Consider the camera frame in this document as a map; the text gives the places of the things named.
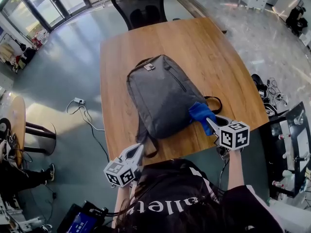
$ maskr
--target backpack zipper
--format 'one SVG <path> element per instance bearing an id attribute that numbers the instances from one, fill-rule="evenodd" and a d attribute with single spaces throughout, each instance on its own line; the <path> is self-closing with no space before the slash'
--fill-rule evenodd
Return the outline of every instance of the backpack zipper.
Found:
<path id="1" fill-rule="evenodd" d="M 187 91 L 186 88 L 185 88 L 185 87 L 183 86 L 183 84 L 175 77 L 175 75 L 172 74 L 172 73 L 170 72 L 169 69 L 166 69 L 166 70 L 169 72 L 169 74 L 171 74 L 171 76 L 176 80 L 176 82 L 179 83 L 180 87 L 184 90 L 184 92 L 186 92 L 186 91 Z"/>

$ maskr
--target black office chair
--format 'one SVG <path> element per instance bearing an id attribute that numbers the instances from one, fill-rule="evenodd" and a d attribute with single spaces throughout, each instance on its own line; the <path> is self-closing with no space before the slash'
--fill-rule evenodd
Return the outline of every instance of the black office chair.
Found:
<path id="1" fill-rule="evenodd" d="M 166 22 L 163 0 L 111 0 L 128 30 Z"/>

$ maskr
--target monitor screen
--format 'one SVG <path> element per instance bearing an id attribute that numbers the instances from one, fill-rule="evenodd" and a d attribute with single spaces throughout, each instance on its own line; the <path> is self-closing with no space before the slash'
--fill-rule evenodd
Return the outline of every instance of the monitor screen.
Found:
<path id="1" fill-rule="evenodd" d="M 97 219 L 79 212 L 67 233 L 90 233 Z"/>

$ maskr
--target sneaker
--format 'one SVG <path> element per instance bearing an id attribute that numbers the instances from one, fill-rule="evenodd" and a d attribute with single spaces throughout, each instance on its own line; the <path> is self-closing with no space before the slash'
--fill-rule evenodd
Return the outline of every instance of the sneaker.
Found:
<path id="1" fill-rule="evenodd" d="M 45 170 L 44 170 L 44 169 L 41 169 L 41 173 L 43 173 L 43 172 L 45 172 Z M 44 185 L 47 185 L 47 184 L 48 184 L 48 181 L 45 181 L 43 184 L 44 184 Z"/>
<path id="2" fill-rule="evenodd" d="M 50 175 L 51 175 L 50 181 L 54 181 L 54 178 L 55 178 L 55 165 L 53 163 L 50 164 L 49 168 L 47 169 L 47 172 L 50 172 Z"/>

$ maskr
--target bag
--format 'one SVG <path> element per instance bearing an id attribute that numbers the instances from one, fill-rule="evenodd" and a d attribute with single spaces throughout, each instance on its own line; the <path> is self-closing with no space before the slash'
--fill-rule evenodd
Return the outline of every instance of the bag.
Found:
<path id="1" fill-rule="evenodd" d="M 189 109 L 206 99 L 190 81 L 180 66 L 166 55 L 141 61 L 127 76 L 127 89 L 138 110 L 139 125 L 136 141 L 148 136 L 156 152 L 156 139 L 167 138 L 191 123 Z M 222 109 L 213 111 L 218 114 Z"/>

